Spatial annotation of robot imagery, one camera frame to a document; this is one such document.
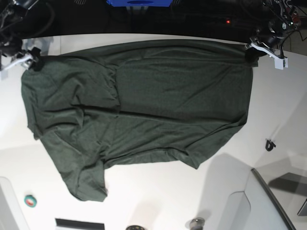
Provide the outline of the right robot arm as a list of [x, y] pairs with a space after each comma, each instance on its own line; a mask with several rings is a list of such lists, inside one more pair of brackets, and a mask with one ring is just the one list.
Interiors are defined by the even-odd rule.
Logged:
[[38, 47], [33, 47], [31, 50], [23, 49], [21, 36], [13, 30], [13, 27], [22, 22], [38, 3], [37, 0], [8, 0], [0, 5], [0, 56], [11, 58], [8, 65], [1, 64], [1, 73], [17, 65], [35, 71], [43, 67], [41, 49]]

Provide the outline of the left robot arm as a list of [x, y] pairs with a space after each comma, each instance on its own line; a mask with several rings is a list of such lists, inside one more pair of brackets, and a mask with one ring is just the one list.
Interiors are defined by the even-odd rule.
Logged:
[[256, 30], [246, 44], [245, 60], [248, 63], [268, 55], [274, 59], [276, 69], [288, 68], [288, 58], [283, 52], [285, 41], [295, 32], [307, 28], [307, 16], [299, 11], [307, 6], [305, 0], [264, 0], [263, 5], [272, 12], [263, 27]]

